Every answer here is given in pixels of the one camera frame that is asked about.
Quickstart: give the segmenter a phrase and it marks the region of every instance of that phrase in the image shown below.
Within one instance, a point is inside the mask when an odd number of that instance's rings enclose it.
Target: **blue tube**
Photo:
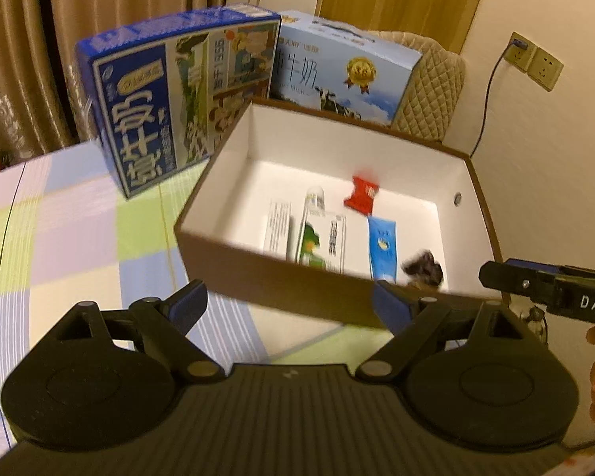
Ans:
[[[390,220],[368,217],[370,272],[375,280],[394,283],[397,278],[396,225]]]

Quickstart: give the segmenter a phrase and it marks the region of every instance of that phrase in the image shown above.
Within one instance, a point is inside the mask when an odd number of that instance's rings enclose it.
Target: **red wrapper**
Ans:
[[[372,214],[372,203],[375,195],[379,191],[379,185],[374,182],[368,182],[360,177],[353,177],[353,184],[355,190],[350,198],[344,201],[344,205],[355,211],[359,211],[361,214],[368,216]]]

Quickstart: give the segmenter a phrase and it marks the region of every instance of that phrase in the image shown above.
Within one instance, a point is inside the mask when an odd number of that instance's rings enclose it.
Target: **blue milk box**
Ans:
[[[271,97],[389,126],[420,57],[352,25],[289,10]]]
[[[268,97],[280,16],[191,10],[80,41],[102,146],[126,197],[213,154],[245,100]]]

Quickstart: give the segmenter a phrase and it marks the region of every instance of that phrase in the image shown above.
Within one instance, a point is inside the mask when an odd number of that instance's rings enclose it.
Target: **table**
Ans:
[[[76,302],[127,308],[187,283],[173,226],[203,167],[131,200],[115,185],[94,141],[0,172],[0,250],[16,195],[0,268],[0,388]],[[207,312],[188,334],[226,370],[236,362],[344,362],[354,370],[391,337],[217,294],[210,294]],[[0,415],[0,455],[8,449],[7,435],[13,445]]]

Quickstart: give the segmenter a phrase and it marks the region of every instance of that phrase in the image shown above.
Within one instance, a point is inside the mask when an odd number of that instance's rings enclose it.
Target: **wall socket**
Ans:
[[[558,82],[560,73],[564,65],[546,50],[538,48],[535,51],[533,60],[528,68],[528,75],[544,87],[551,91],[555,83]]]
[[[505,60],[516,66],[520,71],[527,71],[531,61],[536,54],[537,46],[528,40],[526,37],[522,37],[519,33],[514,32],[511,34],[510,42],[512,39],[520,39],[528,44],[528,48],[523,50],[517,46],[510,46],[505,53]]]

